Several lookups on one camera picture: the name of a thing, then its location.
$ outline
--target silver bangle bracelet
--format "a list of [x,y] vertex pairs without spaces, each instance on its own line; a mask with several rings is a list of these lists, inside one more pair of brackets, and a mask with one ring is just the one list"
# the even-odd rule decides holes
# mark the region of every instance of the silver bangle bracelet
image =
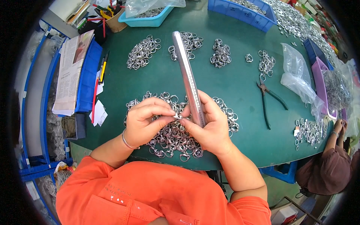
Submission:
[[338,138],[339,138],[339,134],[336,133],[335,131],[333,131],[333,133],[336,134],[336,139],[338,139]]
[[137,148],[135,148],[135,147],[129,145],[129,144],[126,142],[126,140],[125,140],[125,135],[124,135],[125,130],[122,132],[122,135],[121,135],[121,136],[122,136],[122,141],[124,142],[124,144],[125,144],[128,148],[131,148],[131,149],[140,149],[140,146],[137,147]]

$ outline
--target person's hand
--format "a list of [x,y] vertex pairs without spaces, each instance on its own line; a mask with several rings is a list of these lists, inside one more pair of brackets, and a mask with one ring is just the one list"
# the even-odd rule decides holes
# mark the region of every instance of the person's hand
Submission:
[[337,120],[334,125],[334,131],[338,134],[342,129],[342,120]]
[[[152,121],[154,115],[162,115]],[[165,125],[174,120],[175,111],[164,100],[152,97],[133,106],[126,119],[125,140],[132,147],[148,143]]]
[[343,120],[342,124],[343,124],[343,126],[341,128],[340,135],[344,136],[347,131],[347,121]]
[[[200,90],[198,93],[207,125],[201,128],[186,118],[181,119],[180,123],[185,126],[187,132],[199,142],[203,149],[216,156],[226,154],[230,150],[231,144],[228,118],[210,96]],[[190,115],[189,105],[184,108],[181,115],[183,117]]]

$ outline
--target light blue basket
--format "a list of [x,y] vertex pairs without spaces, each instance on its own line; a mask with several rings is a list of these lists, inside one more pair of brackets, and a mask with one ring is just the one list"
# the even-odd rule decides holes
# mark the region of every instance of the light blue basket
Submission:
[[118,21],[120,23],[126,23],[130,27],[159,27],[173,8],[174,7],[167,6],[159,15],[148,18],[126,18],[126,14],[124,12],[121,14]]

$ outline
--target green worktable surface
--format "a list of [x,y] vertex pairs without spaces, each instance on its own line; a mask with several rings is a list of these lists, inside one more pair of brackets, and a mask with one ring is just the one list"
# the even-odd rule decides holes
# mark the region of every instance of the green worktable surface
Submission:
[[[102,127],[94,127],[90,119],[86,120],[86,138],[74,141],[76,144],[90,150],[95,149],[108,140],[118,136],[124,130],[123,120],[127,108],[125,106],[135,98],[142,100],[146,91],[151,93],[169,92],[184,101],[184,82],[178,62],[170,59],[168,47],[173,44],[173,31],[194,32],[204,38],[203,46],[193,51],[195,59],[191,60],[197,88],[211,97],[219,97],[239,116],[237,123],[240,128],[231,137],[232,142],[250,158],[257,167],[278,165],[302,159],[322,152],[325,141],[310,146],[300,144],[295,150],[293,131],[295,120],[307,118],[314,121],[310,113],[310,105],[305,108],[300,97],[287,87],[280,84],[283,70],[283,49],[280,43],[295,42],[294,46],[305,58],[312,78],[310,62],[301,41],[294,36],[282,35],[278,26],[264,33],[255,27],[232,17],[207,10],[207,1],[187,1],[185,8],[174,8],[160,27],[127,27],[119,33],[108,37],[103,46],[103,55],[110,50],[106,67],[104,92],[98,99],[104,104],[108,117]],[[128,53],[145,39],[147,35],[161,39],[161,49],[157,50],[150,63],[139,70],[129,70],[126,67]],[[230,46],[232,62],[222,68],[210,64],[214,53],[214,40],[220,38]],[[267,113],[271,130],[268,130],[264,120],[259,81],[259,59],[257,52],[266,50],[269,56],[276,59],[273,76],[267,77],[265,84],[288,105],[289,111],[272,96],[266,94]],[[253,62],[247,63],[245,55],[250,53]],[[182,166],[193,170],[219,170],[221,165],[215,155],[204,151],[203,157],[191,157],[187,162],[180,161],[180,152],[175,151],[172,158],[160,159],[150,154],[148,146],[135,150],[132,160],[146,160]]]

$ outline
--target green-handled pliers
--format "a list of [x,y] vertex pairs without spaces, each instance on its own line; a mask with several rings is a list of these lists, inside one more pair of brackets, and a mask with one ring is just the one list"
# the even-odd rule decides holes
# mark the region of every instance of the green-handled pliers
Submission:
[[265,92],[269,93],[272,97],[274,97],[276,100],[278,100],[284,106],[284,108],[286,110],[289,110],[289,108],[286,105],[286,103],[284,102],[284,100],[282,100],[274,92],[268,90],[268,88],[265,86],[264,82],[261,79],[260,79],[260,84],[258,82],[256,82],[256,84],[260,88],[261,93],[262,93],[262,106],[264,108],[264,117],[265,117],[266,126],[269,130],[271,130],[269,120],[267,119]]

